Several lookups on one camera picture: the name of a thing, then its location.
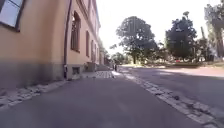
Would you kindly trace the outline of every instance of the tree trunk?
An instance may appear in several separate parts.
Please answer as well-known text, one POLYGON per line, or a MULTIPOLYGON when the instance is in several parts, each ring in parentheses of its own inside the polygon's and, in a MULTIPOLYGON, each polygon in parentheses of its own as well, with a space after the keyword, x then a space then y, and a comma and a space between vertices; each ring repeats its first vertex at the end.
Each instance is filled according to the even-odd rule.
POLYGON ((133 58, 133 63, 136 64, 136 56, 133 55, 132 58, 133 58))
POLYGON ((217 49, 217 55, 218 57, 224 56, 224 48, 223 48, 223 40, 222 40, 222 29, 221 28, 215 28, 215 43, 216 43, 216 49, 217 49))

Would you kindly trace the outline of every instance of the asphalt road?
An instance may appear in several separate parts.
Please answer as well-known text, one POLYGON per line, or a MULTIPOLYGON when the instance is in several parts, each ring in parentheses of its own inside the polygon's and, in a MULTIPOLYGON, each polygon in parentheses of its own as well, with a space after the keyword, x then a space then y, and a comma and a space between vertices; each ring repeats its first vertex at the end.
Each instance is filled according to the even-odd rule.
POLYGON ((84 79, 0 112, 0 128, 201 128, 138 85, 84 79))
POLYGON ((224 70, 123 67, 132 75, 224 110, 224 70))

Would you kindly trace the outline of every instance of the building wall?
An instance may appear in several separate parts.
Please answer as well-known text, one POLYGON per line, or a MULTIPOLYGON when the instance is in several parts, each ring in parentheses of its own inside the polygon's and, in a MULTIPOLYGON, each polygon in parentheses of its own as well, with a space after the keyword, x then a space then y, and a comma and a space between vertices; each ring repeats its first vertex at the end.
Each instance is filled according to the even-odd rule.
MULTIPOLYGON (((87 6, 85 4, 87 0, 83 0, 83 6, 87 6)), ((85 16, 84 13, 88 14, 88 10, 82 10, 81 3, 78 3, 78 0, 73 0, 72 4, 72 9, 71 9, 71 17, 74 14, 74 11, 76 11, 81 19, 81 28, 80 28, 80 37, 79 37, 79 52, 71 50, 71 29, 72 29, 72 18, 70 18, 69 21, 69 31, 68 31, 68 59, 67 59, 67 64, 68 64, 68 76, 71 77, 73 75, 72 68, 73 67, 79 67, 81 72, 84 70, 84 65, 87 64, 87 62, 92 62, 91 60, 91 54, 92 54, 92 49, 99 48, 98 46, 98 38, 95 36, 96 31, 95 31, 95 21, 99 22, 97 17, 96 17, 96 12, 93 10, 94 14, 89 14, 87 17, 85 16), (89 32, 89 57, 86 56, 86 31, 89 32)), ((94 63, 99 64, 99 56, 96 54, 96 61, 94 63)))
MULTIPOLYGON (((81 67, 83 70, 84 64, 91 62, 91 41, 99 47, 98 36, 90 25, 92 22, 86 20, 77 1, 73 0, 67 35, 70 77, 73 74, 72 67, 81 67), (71 17, 74 11, 81 18, 80 53, 70 49, 71 17), (89 57, 86 56, 86 31, 90 35, 89 57)), ((19 23, 20 32, 0 25, 0 89, 13 89, 63 78, 68 7, 69 0, 26 0, 19 23)), ((97 17, 92 19, 99 26, 97 17)))
POLYGON ((65 9, 61 0, 27 0, 20 32, 0 25, 0 88, 62 77, 65 9))

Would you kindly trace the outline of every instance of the sky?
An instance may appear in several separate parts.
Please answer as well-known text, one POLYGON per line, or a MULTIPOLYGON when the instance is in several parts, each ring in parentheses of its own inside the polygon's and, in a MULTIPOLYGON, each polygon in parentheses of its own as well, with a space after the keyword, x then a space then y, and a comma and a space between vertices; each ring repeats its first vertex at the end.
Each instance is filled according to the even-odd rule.
POLYGON ((156 41, 164 41, 165 31, 172 26, 172 20, 181 18, 183 12, 189 11, 198 38, 201 37, 201 27, 207 35, 204 20, 204 7, 210 3, 216 5, 220 0, 97 0, 99 19, 101 23, 100 38, 110 54, 116 50, 109 49, 120 42, 116 29, 129 16, 137 16, 152 26, 156 41))

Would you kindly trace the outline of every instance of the arched window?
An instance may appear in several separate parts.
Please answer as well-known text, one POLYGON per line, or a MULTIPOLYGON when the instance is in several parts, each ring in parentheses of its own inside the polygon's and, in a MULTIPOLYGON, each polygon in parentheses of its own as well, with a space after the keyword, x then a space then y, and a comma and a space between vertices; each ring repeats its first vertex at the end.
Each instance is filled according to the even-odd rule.
POLYGON ((81 28, 81 19, 75 11, 72 17, 71 49, 79 51, 79 31, 81 28))
POLYGON ((86 31, 86 56, 89 57, 89 32, 86 31))

